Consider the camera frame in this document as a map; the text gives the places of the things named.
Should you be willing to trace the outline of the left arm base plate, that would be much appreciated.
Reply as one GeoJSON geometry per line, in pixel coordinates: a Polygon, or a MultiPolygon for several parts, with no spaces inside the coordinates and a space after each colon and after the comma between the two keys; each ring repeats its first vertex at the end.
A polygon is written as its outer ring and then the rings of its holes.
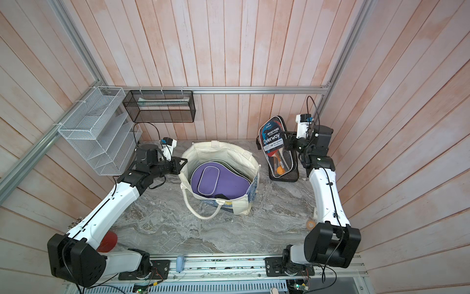
{"type": "Polygon", "coordinates": [[[170,270],[170,260],[149,260],[143,266],[139,266],[136,271],[120,273],[120,281],[131,280],[165,280],[168,278],[170,270]]]}

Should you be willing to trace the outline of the Deerway paddle set clear case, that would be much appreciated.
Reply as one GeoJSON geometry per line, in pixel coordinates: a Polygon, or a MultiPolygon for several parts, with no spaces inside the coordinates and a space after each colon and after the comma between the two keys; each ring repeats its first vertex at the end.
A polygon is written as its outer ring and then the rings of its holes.
{"type": "Polygon", "coordinates": [[[296,152],[287,151],[283,145],[286,124],[281,116],[273,116],[259,129],[257,146],[262,150],[273,175],[278,178],[290,172],[297,162],[296,152]]]}

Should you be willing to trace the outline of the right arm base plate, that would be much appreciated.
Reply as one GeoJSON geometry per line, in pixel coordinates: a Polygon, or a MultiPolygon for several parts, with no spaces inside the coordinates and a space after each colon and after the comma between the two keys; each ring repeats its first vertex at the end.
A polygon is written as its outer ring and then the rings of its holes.
{"type": "Polygon", "coordinates": [[[285,262],[281,257],[266,257],[264,262],[266,275],[268,277],[311,277],[315,275],[315,269],[313,265],[291,263],[290,261],[285,262]]]}

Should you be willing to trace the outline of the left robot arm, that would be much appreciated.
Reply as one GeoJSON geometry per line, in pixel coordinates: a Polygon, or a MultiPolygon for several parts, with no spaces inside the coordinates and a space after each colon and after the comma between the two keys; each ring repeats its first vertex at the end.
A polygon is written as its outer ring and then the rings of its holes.
{"type": "Polygon", "coordinates": [[[56,234],[47,243],[52,276],[82,287],[91,287],[102,277],[130,273],[147,279],[152,272],[149,254],[139,249],[101,254],[98,248],[120,215],[154,180],[178,175],[187,159],[175,157],[177,141],[165,137],[160,145],[136,149],[136,157],[117,179],[115,187],[81,222],[66,234],[56,234]]]}

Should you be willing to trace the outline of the purple paddle cover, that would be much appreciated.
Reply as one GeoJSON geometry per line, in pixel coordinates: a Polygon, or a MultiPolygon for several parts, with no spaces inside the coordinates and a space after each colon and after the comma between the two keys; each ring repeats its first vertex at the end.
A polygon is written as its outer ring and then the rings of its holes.
{"type": "Polygon", "coordinates": [[[206,162],[192,173],[192,192],[205,198],[234,200],[246,195],[251,181],[219,162],[206,162]]]}

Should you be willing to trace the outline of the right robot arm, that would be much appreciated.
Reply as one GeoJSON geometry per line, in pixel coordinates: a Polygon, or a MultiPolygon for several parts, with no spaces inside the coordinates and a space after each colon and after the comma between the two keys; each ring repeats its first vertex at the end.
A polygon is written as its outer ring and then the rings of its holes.
{"type": "Polygon", "coordinates": [[[320,264],[349,267],[361,242],[342,208],[337,190],[335,165],[328,156],[333,130],[307,122],[297,124],[297,132],[286,134],[285,146],[298,152],[313,187],[317,224],[300,245],[289,245],[283,253],[284,267],[320,264]]]}

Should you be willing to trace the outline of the red paddle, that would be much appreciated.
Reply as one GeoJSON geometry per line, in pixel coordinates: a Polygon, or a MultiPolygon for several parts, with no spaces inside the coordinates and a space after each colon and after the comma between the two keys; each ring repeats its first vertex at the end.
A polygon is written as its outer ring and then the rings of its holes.
{"type": "Polygon", "coordinates": [[[269,179],[271,181],[280,181],[280,182],[286,182],[286,183],[295,183],[299,179],[299,169],[298,169],[298,164],[297,162],[294,164],[294,167],[291,171],[288,173],[276,178],[271,169],[270,166],[268,166],[268,172],[269,172],[269,179]]]}

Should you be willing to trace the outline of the cream canvas tote bag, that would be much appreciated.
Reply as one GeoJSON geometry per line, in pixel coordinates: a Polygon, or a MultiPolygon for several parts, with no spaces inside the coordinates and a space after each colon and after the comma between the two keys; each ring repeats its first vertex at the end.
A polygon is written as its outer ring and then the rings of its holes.
{"type": "Polygon", "coordinates": [[[237,145],[210,141],[193,143],[182,157],[181,191],[187,209],[198,219],[215,218],[221,210],[234,215],[248,215],[258,192],[261,165],[253,154],[237,145]],[[189,203],[188,197],[215,208],[203,216],[189,203]]]}

